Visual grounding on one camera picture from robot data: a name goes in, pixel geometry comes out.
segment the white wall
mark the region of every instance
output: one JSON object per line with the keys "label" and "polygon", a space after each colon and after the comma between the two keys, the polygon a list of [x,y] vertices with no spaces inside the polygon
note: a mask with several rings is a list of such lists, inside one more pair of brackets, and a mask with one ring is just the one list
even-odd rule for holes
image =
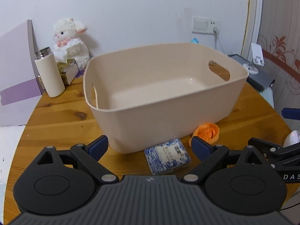
{"label": "white wall", "polygon": [[0,222],[2,224],[8,174],[24,129],[25,125],[0,127]]}
{"label": "white wall", "polygon": [[230,54],[241,53],[247,14],[248,0],[0,0],[0,35],[31,19],[38,48],[52,47],[54,22],[74,17],[88,26],[82,39],[93,56],[193,37],[215,48],[214,36],[191,33],[192,15],[200,15],[221,21]]}

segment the orange yarn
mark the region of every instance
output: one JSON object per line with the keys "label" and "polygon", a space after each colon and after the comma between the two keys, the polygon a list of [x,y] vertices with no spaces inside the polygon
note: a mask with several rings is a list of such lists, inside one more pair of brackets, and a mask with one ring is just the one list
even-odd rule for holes
{"label": "orange yarn", "polygon": [[[220,129],[216,124],[206,123],[199,125],[198,128],[194,131],[192,138],[198,136],[201,139],[205,140],[209,144],[215,143],[219,138]],[[191,147],[192,138],[188,140],[188,145]]]}

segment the basket handle hole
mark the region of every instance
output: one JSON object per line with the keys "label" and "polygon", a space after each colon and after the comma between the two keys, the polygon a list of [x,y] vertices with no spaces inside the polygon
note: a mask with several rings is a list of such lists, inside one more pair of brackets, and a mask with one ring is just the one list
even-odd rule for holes
{"label": "basket handle hole", "polygon": [[210,71],[218,75],[223,80],[228,81],[230,79],[229,71],[223,68],[221,65],[217,64],[216,62],[209,61],[208,68],[210,69]]}
{"label": "basket handle hole", "polygon": [[91,104],[92,106],[96,107],[98,109],[98,94],[97,94],[97,90],[96,87],[94,86],[94,84],[92,84],[92,88],[91,88]]}

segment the power outlet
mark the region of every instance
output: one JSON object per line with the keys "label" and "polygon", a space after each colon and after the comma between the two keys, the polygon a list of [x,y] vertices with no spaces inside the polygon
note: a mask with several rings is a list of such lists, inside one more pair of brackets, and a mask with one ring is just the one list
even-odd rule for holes
{"label": "power outlet", "polygon": [[218,27],[219,31],[221,31],[221,21],[217,21],[215,19],[208,19],[207,24],[207,34],[214,35],[214,27]]}

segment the plush toy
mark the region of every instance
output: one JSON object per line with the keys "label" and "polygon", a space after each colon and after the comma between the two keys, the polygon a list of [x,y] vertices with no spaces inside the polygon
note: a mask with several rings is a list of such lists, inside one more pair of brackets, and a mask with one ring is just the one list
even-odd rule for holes
{"label": "plush toy", "polygon": [[67,59],[74,58],[79,70],[85,68],[90,61],[90,56],[88,48],[79,35],[86,30],[84,24],[74,19],[61,19],[54,24],[53,53],[57,62],[66,63]]}

